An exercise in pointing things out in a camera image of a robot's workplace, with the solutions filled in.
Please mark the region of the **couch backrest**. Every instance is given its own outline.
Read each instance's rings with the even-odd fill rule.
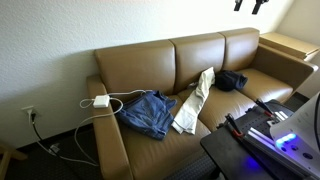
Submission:
[[[108,93],[137,89],[173,92],[176,65],[169,40],[98,49],[95,55]]]
[[[220,32],[226,38],[224,70],[237,71],[249,66],[259,43],[259,30],[242,28]]]
[[[258,41],[258,30],[243,28],[103,48],[95,55],[108,93],[153,89],[171,95],[197,82],[210,67],[215,73],[248,67]]]
[[[225,39],[219,33],[170,39],[176,53],[176,80],[174,93],[198,82],[202,71],[214,67],[219,72],[225,52]]]

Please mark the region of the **wooden side table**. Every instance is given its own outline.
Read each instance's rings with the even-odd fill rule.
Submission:
[[[310,61],[320,47],[275,32],[261,34],[259,43],[272,47],[304,61]]]
[[[2,159],[0,159],[0,180],[4,180],[11,158],[25,160],[28,157],[26,154],[17,151],[2,142],[0,142],[0,155],[1,154],[3,154],[3,156]]]

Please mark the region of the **power adapter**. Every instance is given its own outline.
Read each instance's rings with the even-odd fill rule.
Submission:
[[[94,108],[106,108],[109,105],[110,96],[103,95],[103,96],[96,96],[93,102]]]
[[[59,146],[59,143],[57,144],[52,144],[50,146],[50,149],[49,149],[49,153],[52,154],[52,155],[56,155],[59,151],[60,151],[60,148],[58,148]]]

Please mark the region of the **couch cushion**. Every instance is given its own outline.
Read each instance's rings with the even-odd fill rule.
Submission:
[[[104,48],[95,54],[108,93],[152,89],[172,94],[176,69],[169,40]]]
[[[256,54],[259,30],[243,28],[223,31],[220,34],[226,38],[226,52],[222,69],[236,71],[246,68]]]
[[[175,115],[182,105],[178,96],[169,96],[176,99],[177,105],[171,110]],[[186,159],[194,159],[201,155],[201,138],[210,134],[210,131],[197,122],[196,134],[179,134],[172,127],[163,141],[142,135],[121,124],[121,134],[131,170],[135,179],[163,179],[177,170],[178,165]]]
[[[202,34],[170,39],[176,50],[177,74],[174,93],[198,81],[202,71],[214,67],[220,71],[223,63],[225,40],[219,33]]]
[[[185,101],[193,90],[184,90],[178,96]],[[236,119],[253,106],[254,102],[251,99],[236,90],[225,92],[212,86],[198,118],[210,131],[214,131],[219,123],[225,121],[225,116],[228,113],[231,113]]]
[[[292,93],[291,86],[258,70],[250,68],[239,72],[248,77],[248,82],[240,92],[252,100],[260,98],[265,102],[271,99],[284,102]]]

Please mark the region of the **blue light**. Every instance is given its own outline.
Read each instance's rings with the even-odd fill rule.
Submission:
[[[283,141],[289,141],[289,137],[288,136],[284,136],[281,138]]]
[[[282,144],[283,140],[282,139],[278,139],[276,142],[277,142],[277,144]]]
[[[296,137],[297,137],[297,135],[295,135],[295,134],[293,134],[293,133],[290,133],[290,134],[288,134],[288,135],[286,135],[286,136],[283,136],[282,138],[278,139],[278,140],[276,141],[276,143],[279,144],[279,145],[281,145],[282,143],[291,141],[291,140],[293,140],[293,139],[296,138]]]
[[[287,136],[289,137],[289,139],[294,139],[296,138],[297,135],[291,133],[291,134],[288,134]]]
[[[245,166],[249,168],[251,171],[262,171],[262,168],[260,167],[258,162],[250,156],[246,158]]]

